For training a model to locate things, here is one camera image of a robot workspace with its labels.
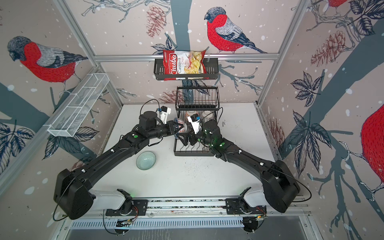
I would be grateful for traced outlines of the pink striped bowl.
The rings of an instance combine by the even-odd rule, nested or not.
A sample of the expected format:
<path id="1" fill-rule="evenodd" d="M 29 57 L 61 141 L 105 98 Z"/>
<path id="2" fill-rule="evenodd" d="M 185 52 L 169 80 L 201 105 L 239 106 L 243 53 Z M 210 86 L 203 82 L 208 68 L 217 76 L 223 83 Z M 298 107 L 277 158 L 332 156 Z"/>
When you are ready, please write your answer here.
<path id="1" fill-rule="evenodd" d="M 215 117 L 214 111 L 203 111 L 202 112 L 202 121 L 207 122 Z"/>

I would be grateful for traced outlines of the orange floral bowl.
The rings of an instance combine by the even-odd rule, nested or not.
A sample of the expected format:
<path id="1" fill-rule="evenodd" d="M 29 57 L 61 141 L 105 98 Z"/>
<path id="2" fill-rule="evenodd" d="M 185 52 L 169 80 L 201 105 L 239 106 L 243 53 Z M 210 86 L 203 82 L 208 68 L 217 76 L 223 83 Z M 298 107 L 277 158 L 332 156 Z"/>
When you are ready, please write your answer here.
<path id="1" fill-rule="evenodd" d="M 186 113 L 185 113 L 185 119 L 188 119 L 188 117 L 193 116 L 194 114 L 198 114 L 198 112 L 195 111 L 195 110 L 189 110 L 189 111 L 186 111 Z"/>

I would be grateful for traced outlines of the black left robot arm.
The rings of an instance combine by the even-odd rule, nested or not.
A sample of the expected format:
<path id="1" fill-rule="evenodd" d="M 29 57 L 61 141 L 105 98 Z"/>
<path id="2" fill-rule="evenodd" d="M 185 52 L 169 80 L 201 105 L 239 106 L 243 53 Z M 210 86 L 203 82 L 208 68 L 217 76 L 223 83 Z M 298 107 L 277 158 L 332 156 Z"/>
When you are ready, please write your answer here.
<path id="1" fill-rule="evenodd" d="M 117 189 L 111 193 L 98 194 L 91 189 L 122 161 L 150 146 L 151 139 L 162 140 L 177 134 L 183 127 L 183 124 L 174 121 L 163 123 L 155 112 L 144 112 L 139 116 L 139 123 L 108 151 L 74 171 L 61 171 L 57 176 L 54 201 L 71 220 L 82 217 L 91 209 L 130 214 L 134 208 L 133 198 L 126 191 Z"/>

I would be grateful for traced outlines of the teal dashed bowl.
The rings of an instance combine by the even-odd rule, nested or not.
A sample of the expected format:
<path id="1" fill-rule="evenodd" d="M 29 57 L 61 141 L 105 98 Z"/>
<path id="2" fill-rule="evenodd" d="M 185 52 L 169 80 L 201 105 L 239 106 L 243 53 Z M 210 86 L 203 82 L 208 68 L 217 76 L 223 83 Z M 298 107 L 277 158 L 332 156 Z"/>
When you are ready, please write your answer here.
<path id="1" fill-rule="evenodd" d="M 149 170 L 156 163 L 156 155 L 153 152 L 144 152 L 136 160 L 136 166 L 140 170 Z"/>

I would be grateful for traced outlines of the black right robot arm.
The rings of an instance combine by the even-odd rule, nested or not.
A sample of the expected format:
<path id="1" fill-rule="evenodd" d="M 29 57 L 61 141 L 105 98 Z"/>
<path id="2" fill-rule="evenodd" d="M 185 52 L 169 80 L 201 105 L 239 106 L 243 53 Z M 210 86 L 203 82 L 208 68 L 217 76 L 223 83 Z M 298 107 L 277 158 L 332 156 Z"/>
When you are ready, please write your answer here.
<path id="1" fill-rule="evenodd" d="M 174 119 L 175 132 L 178 138 L 187 135 L 192 144 L 201 143 L 218 159 L 237 165 L 255 176 L 263 186 L 267 203 L 276 211 L 285 213 L 300 192 L 298 181 L 293 177 L 288 166 L 280 160 L 271 162 L 252 155 L 224 138 L 215 120 L 199 126 L 199 132 L 186 131 L 187 125 Z"/>

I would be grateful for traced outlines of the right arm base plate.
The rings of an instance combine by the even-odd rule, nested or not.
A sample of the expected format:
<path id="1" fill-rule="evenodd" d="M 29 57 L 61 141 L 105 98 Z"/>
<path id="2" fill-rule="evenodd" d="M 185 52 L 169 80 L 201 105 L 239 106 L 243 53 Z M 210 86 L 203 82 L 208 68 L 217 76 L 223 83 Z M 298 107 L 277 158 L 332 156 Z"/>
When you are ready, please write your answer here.
<path id="1" fill-rule="evenodd" d="M 228 215 L 266 215 L 266 206 L 249 206 L 244 200 L 240 199 L 225 199 L 225 206 L 223 207 Z"/>

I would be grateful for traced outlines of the blue geometric bowl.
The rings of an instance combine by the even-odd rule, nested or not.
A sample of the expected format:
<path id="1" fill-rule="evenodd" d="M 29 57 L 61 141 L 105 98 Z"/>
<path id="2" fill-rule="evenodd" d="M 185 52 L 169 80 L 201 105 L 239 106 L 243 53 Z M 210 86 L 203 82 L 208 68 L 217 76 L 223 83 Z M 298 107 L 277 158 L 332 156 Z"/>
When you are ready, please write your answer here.
<path id="1" fill-rule="evenodd" d="M 186 124 L 186 132 L 185 133 L 187 133 L 188 131 L 189 131 L 189 129 L 188 129 L 188 126 Z"/>

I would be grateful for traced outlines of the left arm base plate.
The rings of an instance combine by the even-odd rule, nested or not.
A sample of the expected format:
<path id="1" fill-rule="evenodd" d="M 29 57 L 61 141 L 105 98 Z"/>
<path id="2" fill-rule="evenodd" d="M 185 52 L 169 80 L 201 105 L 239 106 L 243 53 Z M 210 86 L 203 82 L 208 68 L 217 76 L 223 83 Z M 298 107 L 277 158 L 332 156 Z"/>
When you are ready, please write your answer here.
<path id="1" fill-rule="evenodd" d="M 117 210 L 107 209 L 105 215 L 108 217 L 145 216 L 148 203 L 149 203 L 148 200 L 133 199 L 130 202 L 126 201 Z"/>

